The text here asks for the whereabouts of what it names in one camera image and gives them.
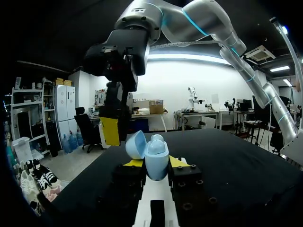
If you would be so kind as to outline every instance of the white wall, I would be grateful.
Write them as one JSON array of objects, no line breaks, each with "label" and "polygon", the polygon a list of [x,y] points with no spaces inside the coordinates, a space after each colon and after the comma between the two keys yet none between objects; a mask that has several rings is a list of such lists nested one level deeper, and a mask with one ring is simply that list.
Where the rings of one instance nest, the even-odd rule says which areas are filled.
[{"label": "white wall", "polygon": [[[195,104],[195,108],[200,110],[205,110],[205,103],[210,104],[211,95],[216,93],[223,109],[225,101],[232,102],[233,98],[252,100],[251,89],[235,69],[193,61],[148,62],[146,74],[139,76],[134,98],[163,99],[169,112],[165,116],[165,124],[168,130],[172,130],[174,111],[188,107],[188,87],[195,87],[198,98],[205,100],[202,105]],[[193,126],[196,126],[199,120],[193,118],[190,122],[195,121]],[[164,129],[157,118],[150,119],[149,126],[150,130]]]},{"label": "white wall", "polygon": [[95,90],[100,90],[106,87],[108,79],[106,77],[95,77],[90,75],[89,77],[89,105],[95,104]]},{"label": "white wall", "polygon": [[293,90],[294,104],[296,106],[302,105],[302,102],[301,102],[301,93],[297,92],[293,88],[290,88],[290,87],[281,87],[280,88],[280,96],[285,96],[285,97],[287,97],[287,98],[290,99],[291,89]]}]

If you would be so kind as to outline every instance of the black table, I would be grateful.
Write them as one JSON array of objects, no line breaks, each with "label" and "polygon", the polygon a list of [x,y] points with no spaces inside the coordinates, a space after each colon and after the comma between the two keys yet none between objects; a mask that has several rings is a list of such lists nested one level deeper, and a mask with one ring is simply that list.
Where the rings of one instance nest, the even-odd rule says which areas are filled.
[{"label": "black table", "polygon": [[[185,157],[203,172],[204,189],[216,197],[219,210],[234,204],[247,208],[266,203],[275,193],[282,193],[303,181],[303,174],[284,159],[272,155],[232,134],[217,129],[160,133],[174,157]],[[96,198],[111,181],[111,171],[130,157],[125,145],[110,147],[79,174],[53,201],[60,211],[77,205],[93,209]],[[287,192],[296,193],[295,188]]]}]

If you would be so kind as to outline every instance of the office chair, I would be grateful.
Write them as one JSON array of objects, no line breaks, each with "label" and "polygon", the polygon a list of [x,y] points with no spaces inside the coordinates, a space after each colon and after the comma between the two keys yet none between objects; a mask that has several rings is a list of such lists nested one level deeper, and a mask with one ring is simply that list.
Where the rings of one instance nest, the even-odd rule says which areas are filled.
[{"label": "office chair", "polygon": [[74,117],[77,122],[77,125],[80,128],[81,135],[84,141],[82,149],[84,150],[84,146],[89,145],[89,148],[87,149],[87,153],[90,153],[90,151],[93,149],[95,144],[100,145],[101,149],[103,149],[101,145],[99,127],[93,126],[92,122],[89,119],[89,116],[86,113],[84,113],[84,107],[77,107],[75,110],[76,110],[76,116]]}]

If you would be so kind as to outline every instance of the ceiling light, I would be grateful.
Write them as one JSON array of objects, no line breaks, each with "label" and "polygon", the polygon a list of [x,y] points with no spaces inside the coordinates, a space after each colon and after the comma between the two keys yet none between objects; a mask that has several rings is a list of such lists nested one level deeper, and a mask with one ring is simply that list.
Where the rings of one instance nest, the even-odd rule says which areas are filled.
[{"label": "ceiling light", "polygon": [[282,26],[282,30],[283,30],[283,32],[284,32],[285,35],[288,34],[287,28],[285,26]]},{"label": "ceiling light", "polygon": [[283,66],[283,67],[271,69],[270,71],[271,72],[277,72],[277,71],[288,70],[288,69],[289,69],[289,66]]},{"label": "ceiling light", "polygon": [[230,65],[227,60],[222,58],[215,58],[205,55],[182,54],[182,53],[164,53],[164,54],[151,54],[148,56],[149,60],[152,59],[189,59],[199,61],[211,61],[221,64]]},{"label": "ceiling light", "polygon": [[289,80],[283,79],[283,81],[284,81],[289,87],[292,87],[292,85],[291,85],[291,83],[289,82]]}]

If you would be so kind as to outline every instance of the black sneaker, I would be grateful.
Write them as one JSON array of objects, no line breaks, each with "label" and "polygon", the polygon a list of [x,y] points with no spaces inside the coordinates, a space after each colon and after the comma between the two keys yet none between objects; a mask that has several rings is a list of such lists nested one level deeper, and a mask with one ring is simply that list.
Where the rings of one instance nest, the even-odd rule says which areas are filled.
[{"label": "black sneaker", "polygon": [[37,170],[40,170],[42,172],[51,187],[54,188],[60,184],[61,181],[56,177],[55,174],[53,174],[53,172],[49,168],[41,165],[40,162],[36,159],[34,159],[33,164]]},{"label": "black sneaker", "polygon": [[35,168],[34,168],[32,160],[28,160],[26,162],[26,166],[27,166],[27,169],[29,171],[29,174],[32,174],[33,176],[35,176],[34,173],[33,173]]},{"label": "black sneaker", "polygon": [[41,170],[34,169],[33,174],[36,177],[37,185],[38,185],[40,191],[43,192],[43,194],[46,196],[49,193],[49,191],[51,190],[51,187],[50,187],[48,181],[45,179]]}]

